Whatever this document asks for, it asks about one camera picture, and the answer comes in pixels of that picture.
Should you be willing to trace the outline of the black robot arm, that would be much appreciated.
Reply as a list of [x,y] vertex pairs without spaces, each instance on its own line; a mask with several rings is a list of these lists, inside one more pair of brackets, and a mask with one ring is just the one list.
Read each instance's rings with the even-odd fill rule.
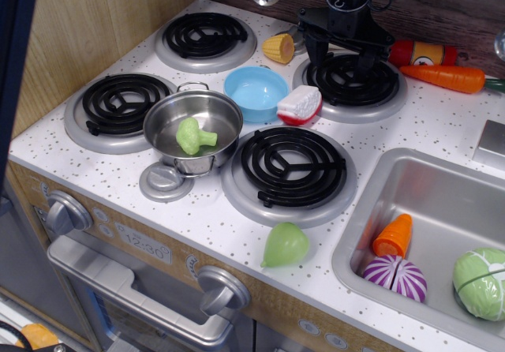
[[302,8],[298,29],[303,34],[310,62],[321,67],[334,44],[357,53],[353,79],[364,82],[372,68],[388,60],[395,38],[373,19],[392,0],[326,0],[320,8]]

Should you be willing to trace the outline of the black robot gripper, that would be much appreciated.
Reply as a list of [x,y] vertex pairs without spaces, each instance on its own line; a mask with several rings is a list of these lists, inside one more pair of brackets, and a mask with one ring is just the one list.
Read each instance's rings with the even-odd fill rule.
[[354,8],[334,0],[325,7],[300,9],[297,14],[299,29],[310,62],[314,66],[323,65],[328,44],[334,44],[360,52],[356,64],[357,79],[375,77],[395,38],[374,21],[374,10],[371,0]]

